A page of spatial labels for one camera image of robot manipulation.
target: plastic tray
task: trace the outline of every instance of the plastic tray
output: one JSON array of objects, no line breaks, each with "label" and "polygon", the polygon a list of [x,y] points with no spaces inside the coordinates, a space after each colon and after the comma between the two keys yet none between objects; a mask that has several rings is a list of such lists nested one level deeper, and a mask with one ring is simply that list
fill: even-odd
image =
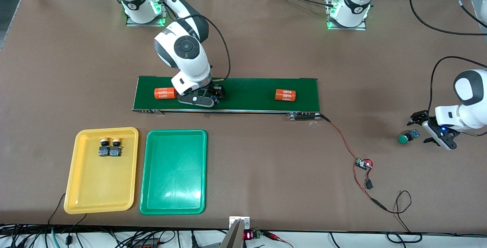
[{"label": "plastic tray", "polygon": [[147,135],[140,212],[194,215],[205,209],[207,133],[152,130]]},{"label": "plastic tray", "polygon": [[[121,156],[100,157],[101,137],[122,138]],[[90,129],[78,133],[64,199],[66,213],[129,209],[134,203],[138,141],[139,132],[133,127]]]}]

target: teal cable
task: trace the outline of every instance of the teal cable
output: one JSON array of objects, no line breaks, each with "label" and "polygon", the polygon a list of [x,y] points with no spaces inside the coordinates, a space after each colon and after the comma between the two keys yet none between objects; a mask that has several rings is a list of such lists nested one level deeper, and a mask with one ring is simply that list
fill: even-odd
[{"label": "teal cable", "polygon": [[53,236],[54,244],[56,245],[56,247],[61,248],[61,246],[59,246],[59,243],[57,242],[56,236],[54,235],[54,227],[51,228],[51,235]]}]

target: orange battery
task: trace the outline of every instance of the orange battery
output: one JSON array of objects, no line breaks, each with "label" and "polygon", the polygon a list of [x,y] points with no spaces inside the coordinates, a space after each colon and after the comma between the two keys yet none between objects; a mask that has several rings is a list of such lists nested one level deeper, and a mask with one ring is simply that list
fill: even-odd
[{"label": "orange battery", "polygon": [[296,91],[286,89],[275,90],[275,100],[278,101],[296,101]]},{"label": "orange battery", "polygon": [[176,99],[174,87],[161,87],[154,89],[154,97],[158,100]]}]

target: white bracket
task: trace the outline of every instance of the white bracket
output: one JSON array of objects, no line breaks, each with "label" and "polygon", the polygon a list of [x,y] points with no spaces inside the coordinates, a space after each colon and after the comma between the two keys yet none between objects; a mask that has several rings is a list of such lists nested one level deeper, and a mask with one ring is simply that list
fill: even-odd
[{"label": "white bracket", "polygon": [[231,216],[228,219],[228,228],[232,227],[233,222],[235,222],[235,220],[238,220],[238,219],[243,220],[244,225],[245,225],[245,230],[250,229],[250,217],[238,217],[238,216]]}]

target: green push button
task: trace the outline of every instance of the green push button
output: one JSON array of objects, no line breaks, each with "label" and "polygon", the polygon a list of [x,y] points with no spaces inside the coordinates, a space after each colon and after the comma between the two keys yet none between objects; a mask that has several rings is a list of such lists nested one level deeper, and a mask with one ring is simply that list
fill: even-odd
[{"label": "green push button", "polygon": [[402,144],[407,144],[407,142],[408,142],[407,137],[405,135],[400,135],[399,137],[397,137],[397,139]]}]

